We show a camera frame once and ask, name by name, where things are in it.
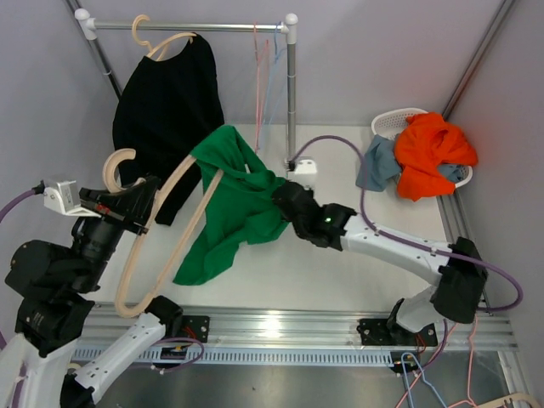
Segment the green t shirt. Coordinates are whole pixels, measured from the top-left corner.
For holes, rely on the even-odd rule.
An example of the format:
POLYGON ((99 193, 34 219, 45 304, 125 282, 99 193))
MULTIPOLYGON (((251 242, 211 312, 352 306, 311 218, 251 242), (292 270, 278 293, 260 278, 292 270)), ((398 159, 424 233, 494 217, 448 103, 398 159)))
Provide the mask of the green t shirt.
POLYGON ((205 225, 173 278, 180 286, 209 282, 233 265, 241 244, 275 241, 287 227, 272 200, 286 180, 265 166, 235 127, 217 128, 191 155, 204 190, 218 170, 223 176, 206 206, 205 225))

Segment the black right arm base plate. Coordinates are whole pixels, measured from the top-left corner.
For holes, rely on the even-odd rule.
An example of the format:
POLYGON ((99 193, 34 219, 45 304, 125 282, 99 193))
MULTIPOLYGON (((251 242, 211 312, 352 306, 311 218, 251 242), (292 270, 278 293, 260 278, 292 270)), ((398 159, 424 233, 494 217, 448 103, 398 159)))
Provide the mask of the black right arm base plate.
POLYGON ((416 347, 439 345, 435 324, 424 326, 419 332, 402 328, 391 319, 363 318, 356 327, 364 346, 416 347))

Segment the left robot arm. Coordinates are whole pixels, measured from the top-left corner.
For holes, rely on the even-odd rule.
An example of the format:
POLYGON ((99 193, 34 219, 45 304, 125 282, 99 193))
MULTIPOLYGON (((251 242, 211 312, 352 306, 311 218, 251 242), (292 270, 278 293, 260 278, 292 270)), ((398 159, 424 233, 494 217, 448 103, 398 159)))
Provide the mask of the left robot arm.
POLYGON ((85 295, 99 288, 122 234, 144 235, 159 180, 146 177, 115 192, 78 189, 74 182, 41 182, 14 198, 3 216, 37 195, 72 198, 77 220, 71 246, 33 240, 10 261, 7 286, 21 295, 15 337, 1 352, 3 407, 94 407, 101 392, 150 346, 172 341, 183 330, 183 310, 163 296, 152 296, 136 322, 98 359, 72 374, 71 362, 84 323, 95 303, 85 295))

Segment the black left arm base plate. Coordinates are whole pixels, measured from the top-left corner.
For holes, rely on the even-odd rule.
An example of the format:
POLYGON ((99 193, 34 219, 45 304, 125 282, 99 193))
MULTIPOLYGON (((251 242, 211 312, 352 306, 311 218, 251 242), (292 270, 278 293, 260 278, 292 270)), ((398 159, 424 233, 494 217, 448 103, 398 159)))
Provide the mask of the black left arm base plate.
POLYGON ((211 319, 207 315, 185 315, 178 332, 182 337, 194 338, 207 343, 211 319))

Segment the orange t shirt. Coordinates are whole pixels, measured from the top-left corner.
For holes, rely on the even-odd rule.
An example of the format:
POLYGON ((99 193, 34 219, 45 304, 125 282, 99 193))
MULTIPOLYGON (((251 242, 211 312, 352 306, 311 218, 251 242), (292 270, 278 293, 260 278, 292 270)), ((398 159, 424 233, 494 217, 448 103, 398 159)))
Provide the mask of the orange t shirt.
POLYGON ((439 113, 416 114, 405 121, 407 127, 394 146, 394 156, 401 167, 399 196, 418 201, 452 194, 456 186, 440 173, 439 166, 474 167, 479 163, 476 150, 462 129, 446 122, 439 113))

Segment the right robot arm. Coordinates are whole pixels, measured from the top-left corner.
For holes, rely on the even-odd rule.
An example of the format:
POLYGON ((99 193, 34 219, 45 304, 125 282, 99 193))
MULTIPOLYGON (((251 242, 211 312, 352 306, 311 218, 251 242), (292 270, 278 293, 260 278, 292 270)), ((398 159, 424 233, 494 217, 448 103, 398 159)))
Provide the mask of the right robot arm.
POLYGON ((337 203, 319 205, 312 191, 292 181, 279 187, 272 201, 299 238, 317 247, 380 259, 428 283, 417 295, 400 299, 388 318, 361 320, 357 330, 364 345, 414 346, 417 337, 423 337, 435 346, 436 337, 428 333, 434 324, 474 321, 488 273, 479 265, 479 253, 469 239, 448 244, 371 227, 352 208, 337 203))

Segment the light blue wire hanger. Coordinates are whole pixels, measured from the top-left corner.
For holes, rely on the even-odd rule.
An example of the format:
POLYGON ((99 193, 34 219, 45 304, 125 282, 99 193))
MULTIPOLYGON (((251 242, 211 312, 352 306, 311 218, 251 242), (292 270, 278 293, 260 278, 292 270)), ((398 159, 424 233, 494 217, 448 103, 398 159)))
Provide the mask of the light blue wire hanger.
POLYGON ((275 116, 275 110, 277 109, 277 105, 279 103, 279 99, 276 99, 275 102, 272 102, 272 100, 275 92, 275 86, 278 82, 280 62, 286 53, 286 47, 280 46, 282 26, 283 24, 281 22, 274 26, 272 40, 269 40, 269 68, 264 72, 268 75, 268 78, 265 81, 265 84, 267 85, 267 93, 264 100, 263 125, 260 131, 259 151, 264 147, 265 143, 266 136, 264 129, 272 123, 275 116))

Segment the grey-blue t shirt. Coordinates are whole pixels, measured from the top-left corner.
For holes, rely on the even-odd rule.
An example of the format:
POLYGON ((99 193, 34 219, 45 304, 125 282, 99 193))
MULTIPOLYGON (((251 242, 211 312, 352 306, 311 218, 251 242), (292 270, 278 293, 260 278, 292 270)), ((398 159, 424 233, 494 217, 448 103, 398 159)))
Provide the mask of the grey-blue t shirt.
MULTIPOLYGON (((395 140, 385 139, 379 135, 375 136, 371 146, 365 153, 365 163, 360 169, 357 179, 359 187, 365 187, 370 191, 381 192, 385 189, 388 181, 400 176, 401 167, 394 156, 395 140)), ((453 173, 461 165, 441 165, 439 171, 456 186, 453 173)))

